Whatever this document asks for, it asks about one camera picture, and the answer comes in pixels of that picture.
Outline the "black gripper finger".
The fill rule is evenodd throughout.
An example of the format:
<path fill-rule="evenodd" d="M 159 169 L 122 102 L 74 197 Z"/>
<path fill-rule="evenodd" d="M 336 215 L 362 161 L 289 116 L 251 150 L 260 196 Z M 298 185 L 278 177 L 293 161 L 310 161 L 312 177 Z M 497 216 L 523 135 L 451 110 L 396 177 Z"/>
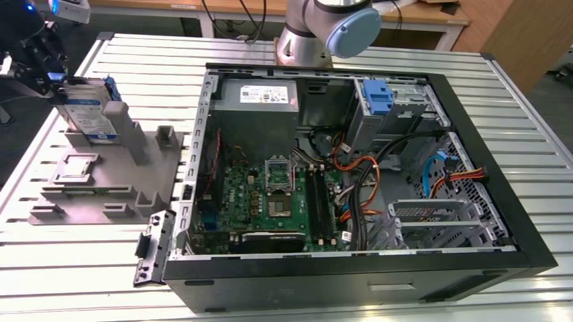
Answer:
<path fill-rule="evenodd" d="M 54 81 L 40 66 L 39 58 L 2 57 L 2 87 L 23 96 L 51 98 Z"/>
<path fill-rule="evenodd" d="M 40 32 L 34 36 L 34 44 L 40 56 L 40 66 L 52 81 L 63 81 L 67 77 L 69 54 L 59 35 L 59 25 L 46 21 Z"/>

